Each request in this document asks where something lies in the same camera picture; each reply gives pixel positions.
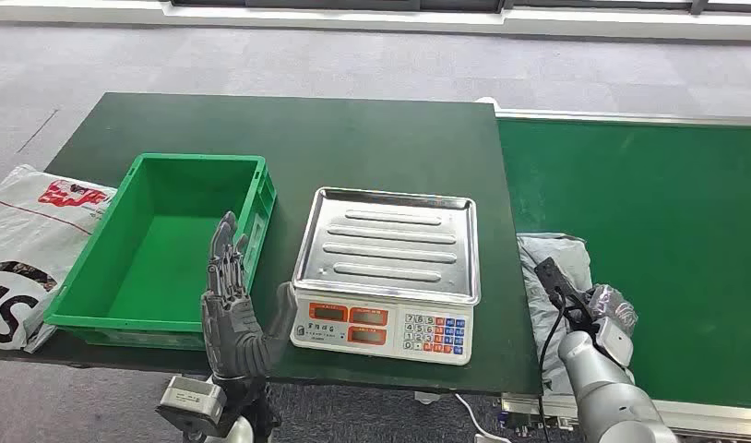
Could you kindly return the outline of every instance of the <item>red digital display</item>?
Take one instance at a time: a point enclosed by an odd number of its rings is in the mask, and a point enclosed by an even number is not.
[[[365,325],[386,326],[388,314],[388,311],[382,309],[352,307],[349,321],[351,323],[363,323]]]
[[[328,305],[326,303],[311,303],[310,318],[318,320],[346,321],[348,309],[342,305]]]
[[[349,341],[380,345],[387,342],[387,332],[383,329],[351,326],[349,328]]]

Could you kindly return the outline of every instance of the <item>white plastic bag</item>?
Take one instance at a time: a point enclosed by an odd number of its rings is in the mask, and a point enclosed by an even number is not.
[[[536,350],[540,354],[549,330],[557,319],[557,308],[549,301],[549,295],[533,269],[552,257],[557,267],[578,291],[587,291],[592,287],[590,256],[585,249],[584,240],[564,233],[519,233],[517,243],[528,296],[530,322],[533,325],[533,339],[536,340]],[[566,367],[557,356],[557,347],[566,334],[568,327],[563,320],[554,332],[544,358],[542,384],[545,394],[572,393]]]
[[[110,187],[28,165],[18,166],[1,182],[0,349],[29,344],[114,194]],[[42,328],[41,342],[52,330]]]

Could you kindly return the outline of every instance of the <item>scale keypad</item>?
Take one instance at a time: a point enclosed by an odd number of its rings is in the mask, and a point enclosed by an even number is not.
[[[403,349],[423,353],[462,355],[465,344],[465,319],[406,314]]]

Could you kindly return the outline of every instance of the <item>white cable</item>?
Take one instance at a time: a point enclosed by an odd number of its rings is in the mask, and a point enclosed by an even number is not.
[[[483,436],[485,436],[485,437],[487,437],[487,438],[490,438],[490,439],[492,439],[492,440],[496,440],[496,441],[504,441],[504,442],[506,442],[506,443],[511,443],[511,440],[509,440],[509,439],[508,439],[508,438],[506,438],[506,437],[498,437],[498,436],[494,436],[494,435],[490,434],[489,432],[487,432],[487,431],[483,430],[483,429],[482,429],[482,427],[481,427],[481,426],[479,426],[479,422],[477,422],[477,421],[476,421],[476,417],[475,417],[475,416],[473,416],[473,409],[471,409],[471,406],[470,406],[470,405],[468,404],[468,402],[467,402],[467,401],[464,401],[464,400],[462,399],[462,397],[460,397],[460,396],[459,396],[459,394],[454,394],[454,396],[455,396],[455,397],[457,397],[457,400],[459,400],[459,402],[460,402],[460,403],[462,403],[462,405],[463,405],[463,406],[465,406],[465,409],[467,409],[467,410],[468,410],[468,414],[470,414],[470,415],[471,415],[471,420],[473,420],[473,425],[474,425],[474,426],[476,426],[476,429],[478,429],[478,430],[479,430],[479,432],[480,432],[480,433],[481,433],[481,434],[482,434]]]

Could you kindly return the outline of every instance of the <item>black cable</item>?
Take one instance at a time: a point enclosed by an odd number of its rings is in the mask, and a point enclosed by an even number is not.
[[[544,357],[546,357],[546,349],[549,347],[549,340],[552,339],[552,336],[554,335],[554,332],[557,330],[557,325],[560,324],[560,320],[563,319],[563,315],[566,312],[566,296],[563,295],[560,291],[556,292],[560,296],[560,300],[563,302],[562,306],[563,309],[557,310],[557,318],[554,320],[554,324],[552,325],[552,328],[549,329],[549,334],[547,335],[546,340],[544,341],[544,346],[542,347],[542,356],[539,358],[539,372],[540,377],[543,377],[544,372]],[[539,415],[542,417],[542,426],[544,428],[544,437],[547,440],[547,443],[549,443],[549,431],[547,431],[546,427],[546,418],[544,417],[544,401],[543,401],[543,383],[542,383],[542,393],[539,394]]]

